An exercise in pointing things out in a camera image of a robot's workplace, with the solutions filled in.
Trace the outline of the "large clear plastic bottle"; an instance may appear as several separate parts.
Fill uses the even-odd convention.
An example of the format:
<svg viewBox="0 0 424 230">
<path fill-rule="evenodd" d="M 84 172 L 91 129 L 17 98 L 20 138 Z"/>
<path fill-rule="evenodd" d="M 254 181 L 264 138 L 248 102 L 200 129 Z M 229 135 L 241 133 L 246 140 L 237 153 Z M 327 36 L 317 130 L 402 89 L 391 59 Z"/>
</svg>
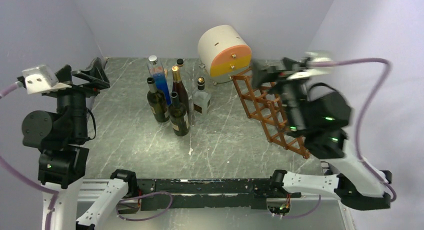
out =
<svg viewBox="0 0 424 230">
<path fill-rule="evenodd" d="M 206 78 L 208 75 L 206 65 L 204 63 L 199 63 L 196 68 L 196 78 Z"/>
</svg>

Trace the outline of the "blue square glass bottle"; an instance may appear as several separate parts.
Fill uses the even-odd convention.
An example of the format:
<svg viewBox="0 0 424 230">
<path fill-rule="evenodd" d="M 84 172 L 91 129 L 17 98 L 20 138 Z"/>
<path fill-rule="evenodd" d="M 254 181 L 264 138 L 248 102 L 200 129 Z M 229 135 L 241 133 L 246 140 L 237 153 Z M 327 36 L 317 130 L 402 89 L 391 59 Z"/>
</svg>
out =
<svg viewBox="0 0 424 230">
<path fill-rule="evenodd" d="M 148 71 L 154 78 L 156 87 L 164 93 L 166 103 L 171 104 L 171 98 L 167 83 L 167 76 L 161 60 L 156 55 L 150 55 L 147 63 Z"/>
</svg>

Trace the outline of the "dark bottle white label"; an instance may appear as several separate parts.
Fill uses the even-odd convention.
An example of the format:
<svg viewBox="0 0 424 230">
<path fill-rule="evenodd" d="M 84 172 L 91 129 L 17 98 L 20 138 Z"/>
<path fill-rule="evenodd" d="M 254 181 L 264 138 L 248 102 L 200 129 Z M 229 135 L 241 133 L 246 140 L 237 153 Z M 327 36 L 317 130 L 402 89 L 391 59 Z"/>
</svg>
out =
<svg viewBox="0 0 424 230">
<path fill-rule="evenodd" d="M 157 122 L 165 123 L 170 119 L 165 94 L 157 88 L 153 77 L 148 77 L 146 81 L 149 87 L 146 97 L 151 112 Z"/>
</svg>

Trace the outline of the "dark bottle copper cap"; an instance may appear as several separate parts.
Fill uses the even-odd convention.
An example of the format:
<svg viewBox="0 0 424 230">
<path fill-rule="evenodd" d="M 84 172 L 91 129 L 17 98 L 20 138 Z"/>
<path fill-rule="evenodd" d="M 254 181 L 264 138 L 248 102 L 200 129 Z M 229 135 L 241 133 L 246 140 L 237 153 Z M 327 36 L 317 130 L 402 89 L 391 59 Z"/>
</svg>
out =
<svg viewBox="0 0 424 230">
<path fill-rule="evenodd" d="M 193 110 L 203 115 L 208 113 L 211 104 L 211 94 L 205 90 L 206 81 L 203 77 L 197 79 L 197 87 L 192 93 Z"/>
</svg>

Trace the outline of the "clear glass bottle black cap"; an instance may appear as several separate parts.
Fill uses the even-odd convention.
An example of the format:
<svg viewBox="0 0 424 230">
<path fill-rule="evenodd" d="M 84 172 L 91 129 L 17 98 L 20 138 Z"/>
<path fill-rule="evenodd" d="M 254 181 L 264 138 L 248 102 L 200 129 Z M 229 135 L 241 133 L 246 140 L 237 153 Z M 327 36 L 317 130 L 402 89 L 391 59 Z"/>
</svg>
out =
<svg viewBox="0 0 424 230">
<path fill-rule="evenodd" d="M 188 70 L 185 66 L 185 62 L 184 62 L 183 58 L 178 58 L 176 60 L 176 65 L 179 67 L 181 79 L 182 79 L 182 82 L 184 84 L 185 90 L 186 90 L 187 95 L 188 95 L 188 102 L 191 105 L 193 103 L 192 102 L 192 90 L 193 90 L 192 89 L 192 79 L 189 76 L 189 73 L 188 73 Z"/>
</svg>

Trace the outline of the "gold foil top bottle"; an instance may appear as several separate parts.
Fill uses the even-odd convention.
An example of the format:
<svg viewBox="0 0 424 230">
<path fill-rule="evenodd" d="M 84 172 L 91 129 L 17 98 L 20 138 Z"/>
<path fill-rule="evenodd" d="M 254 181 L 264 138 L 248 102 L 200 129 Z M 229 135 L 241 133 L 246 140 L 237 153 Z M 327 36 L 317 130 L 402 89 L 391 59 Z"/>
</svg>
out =
<svg viewBox="0 0 424 230">
<path fill-rule="evenodd" d="M 172 91 L 178 94 L 178 98 L 180 103 L 184 104 L 187 113 L 190 113 L 190 105 L 189 105 L 189 96 L 187 90 L 183 84 L 180 67 L 178 65 L 174 65 L 171 68 L 172 72 Z"/>
</svg>

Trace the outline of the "dark green wine bottle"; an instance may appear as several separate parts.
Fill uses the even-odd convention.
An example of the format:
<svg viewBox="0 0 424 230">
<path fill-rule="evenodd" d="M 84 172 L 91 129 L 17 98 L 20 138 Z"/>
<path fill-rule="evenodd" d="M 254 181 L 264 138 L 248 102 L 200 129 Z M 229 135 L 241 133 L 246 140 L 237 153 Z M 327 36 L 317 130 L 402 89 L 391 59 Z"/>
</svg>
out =
<svg viewBox="0 0 424 230">
<path fill-rule="evenodd" d="M 174 133 L 183 137 L 190 131 L 189 116 L 186 105 L 180 101 L 177 92 L 170 94 L 171 105 L 169 106 L 169 116 Z"/>
</svg>

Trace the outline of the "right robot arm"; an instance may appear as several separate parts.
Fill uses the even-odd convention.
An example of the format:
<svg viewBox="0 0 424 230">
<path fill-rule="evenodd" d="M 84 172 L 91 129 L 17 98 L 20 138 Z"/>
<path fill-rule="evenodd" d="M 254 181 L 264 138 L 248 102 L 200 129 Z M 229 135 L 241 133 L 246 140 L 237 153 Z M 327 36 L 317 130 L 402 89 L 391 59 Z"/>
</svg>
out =
<svg viewBox="0 0 424 230">
<path fill-rule="evenodd" d="M 339 200 L 346 207 L 359 210 L 388 209 L 396 200 L 391 186 L 392 173 L 378 170 L 363 157 L 359 139 L 350 141 L 344 127 L 351 119 L 352 108 L 344 96 L 332 88 L 329 93 L 311 100 L 310 89 L 303 85 L 313 76 L 329 74 L 333 67 L 365 63 L 365 59 L 330 61 L 307 57 L 302 61 L 283 58 L 283 69 L 252 62 L 251 85 L 273 83 L 267 91 L 277 94 L 286 107 L 288 135 L 304 137 L 304 145 L 316 158 L 337 170 L 332 175 L 305 175 L 276 170 L 270 178 L 270 192 L 275 197 L 294 193 L 317 194 Z"/>
</svg>

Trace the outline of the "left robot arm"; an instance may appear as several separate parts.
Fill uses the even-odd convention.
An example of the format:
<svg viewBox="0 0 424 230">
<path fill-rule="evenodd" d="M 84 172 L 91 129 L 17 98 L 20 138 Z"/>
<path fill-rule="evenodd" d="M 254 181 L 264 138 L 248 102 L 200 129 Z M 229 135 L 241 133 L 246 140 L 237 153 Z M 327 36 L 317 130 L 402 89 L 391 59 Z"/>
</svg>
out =
<svg viewBox="0 0 424 230">
<path fill-rule="evenodd" d="M 77 216 L 79 191 L 86 173 L 91 140 L 88 120 L 93 113 L 86 100 L 110 87 L 102 60 L 94 58 L 82 70 L 70 65 L 52 71 L 47 65 L 25 69 L 18 81 L 28 94 L 55 98 L 56 111 L 35 110 L 23 120 L 22 143 L 40 152 L 38 180 L 43 193 L 46 230 L 98 230 L 124 198 L 141 194 L 136 174 L 117 169 L 91 207 Z"/>
</svg>

